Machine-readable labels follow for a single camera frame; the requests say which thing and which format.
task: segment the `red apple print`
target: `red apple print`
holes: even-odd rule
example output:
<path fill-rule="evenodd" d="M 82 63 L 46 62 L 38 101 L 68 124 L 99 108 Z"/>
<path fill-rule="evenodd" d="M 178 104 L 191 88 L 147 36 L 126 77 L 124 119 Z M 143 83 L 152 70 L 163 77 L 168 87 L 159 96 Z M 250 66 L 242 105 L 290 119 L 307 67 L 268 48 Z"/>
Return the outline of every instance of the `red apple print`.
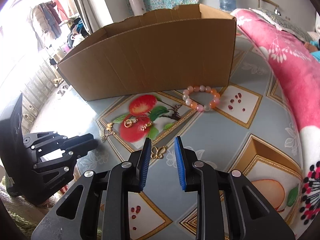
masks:
<path fill-rule="evenodd" d="M 130 117 L 131 114 L 128 114 L 120 124 L 120 137 L 127 142 L 136 142 L 147 136 L 148 132 L 150 131 L 150 127 L 147 127 L 144 131 L 141 131 L 142 126 L 150 122 L 150 118 L 145 114 L 142 116 L 138 116 L 136 117 L 138 119 L 136 123 L 133 123 L 131 127 L 125 127 L 124 121 L 129 119 Z"/>
<path fill-rule="evenodd" d="M 129 105 L 129 111 L 133 116 L 139 116 L 150 111 L 157 103 L 153 95 L 143 95 L 134 99 Z"/>

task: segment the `floral blanket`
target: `floral blanket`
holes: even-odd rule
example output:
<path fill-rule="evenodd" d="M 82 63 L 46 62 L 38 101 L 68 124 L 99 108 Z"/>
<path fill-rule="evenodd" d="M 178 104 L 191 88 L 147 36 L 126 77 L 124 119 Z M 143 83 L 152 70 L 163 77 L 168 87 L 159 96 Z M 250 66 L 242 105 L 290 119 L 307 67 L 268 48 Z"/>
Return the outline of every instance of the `floral blanket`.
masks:
<path fill-rule="evenodd" d="M 304 180 L 292 230 L 299 238 L 320 211 L 320 65 L 301 41 L 255 12 L 236 9 L 231 14 L 271 65 L 297 122 Z"/>

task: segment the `cardboard box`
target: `cardboard box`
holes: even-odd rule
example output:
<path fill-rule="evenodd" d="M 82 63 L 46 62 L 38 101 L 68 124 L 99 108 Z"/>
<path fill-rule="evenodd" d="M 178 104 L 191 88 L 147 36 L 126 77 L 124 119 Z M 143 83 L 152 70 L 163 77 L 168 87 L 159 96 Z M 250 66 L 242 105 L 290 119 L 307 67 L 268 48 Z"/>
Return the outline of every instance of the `cardboard box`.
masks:
<path fill-rule="evenodd" d="M 226 86 L 236 19 L 203 4 L 159 9 L 107 25 L 58 64 L 81 97 Z"/>

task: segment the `silver screw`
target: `silver screw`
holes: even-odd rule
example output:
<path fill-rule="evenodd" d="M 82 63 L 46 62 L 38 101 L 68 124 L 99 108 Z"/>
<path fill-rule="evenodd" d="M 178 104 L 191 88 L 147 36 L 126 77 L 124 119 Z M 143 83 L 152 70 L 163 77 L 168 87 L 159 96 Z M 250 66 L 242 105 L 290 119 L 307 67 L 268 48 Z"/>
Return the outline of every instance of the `silver screw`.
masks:
<path fill-rule="evenodd" d="M 194 163 L 194 166 L 196 166 L 197 168 L 201 168 L 201 167 L 204 166 L 204 164 L 203 164 L 203 162 L 201 162 L 201 161 L 196 161 L 196 162 Z"/>
<path fill-rule="evenodd" d="M 84 176 L 87 177 L 87 178 L 90 178 L 90 177 L 93 176 L 93 174 L 94 174 L 93 171 L 86 171 L 86 172 L 84 173 Z"/>
<path fill-rule="evenodd" d="M 132 165 L 131 162 L 124 162 L 124 163 L 121 164 L 121 167 L 127 169 L 127 168 L 130 168 L 131 165 Z"/>
<path fill-rule="evenodd" d="M 232 176 L 234 176 L 234 177 L 240 177 L 240 176 L 241 176 L 241 172 L 238 171 L 238 170 L 233 170 L 233 171 L 231 172 L 231 174 L 232 174 Z"/>

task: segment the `paper roll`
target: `paper roll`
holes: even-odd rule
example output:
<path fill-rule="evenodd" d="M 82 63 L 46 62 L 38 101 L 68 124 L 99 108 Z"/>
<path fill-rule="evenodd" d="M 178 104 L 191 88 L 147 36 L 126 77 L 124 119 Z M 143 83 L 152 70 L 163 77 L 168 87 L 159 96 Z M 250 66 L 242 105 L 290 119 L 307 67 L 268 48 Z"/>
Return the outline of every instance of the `paper roll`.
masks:
<path fill-rule="evenodd" d="M 143 0 L 129 0 L 134 16 L 143 15 L 146 12 Z"/>

